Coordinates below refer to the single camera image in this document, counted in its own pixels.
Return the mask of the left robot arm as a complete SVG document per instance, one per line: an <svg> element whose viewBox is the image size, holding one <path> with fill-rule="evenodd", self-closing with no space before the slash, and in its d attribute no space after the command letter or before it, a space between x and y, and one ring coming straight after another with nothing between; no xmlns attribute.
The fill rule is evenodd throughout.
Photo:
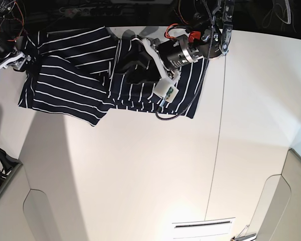
<svg viewBox="0 0 301 241"><path fill-rule="evenodd" d="M234 7L235 1L178 2L180 23L167 27L165 42L139 35L119 39L114 73L128 84L157 84L164 77L177 80L185 65L225 55Z"/></svg>

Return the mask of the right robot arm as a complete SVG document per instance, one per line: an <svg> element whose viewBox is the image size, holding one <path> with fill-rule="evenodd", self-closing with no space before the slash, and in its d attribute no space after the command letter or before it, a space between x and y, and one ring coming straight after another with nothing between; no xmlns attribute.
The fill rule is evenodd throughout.
<svg viewBox="0 0 301 241"><path fill-rule="evenodd" d="M25 28L26 8L18 1L0 1L0 70L36 76L40 54Z"/></svg>

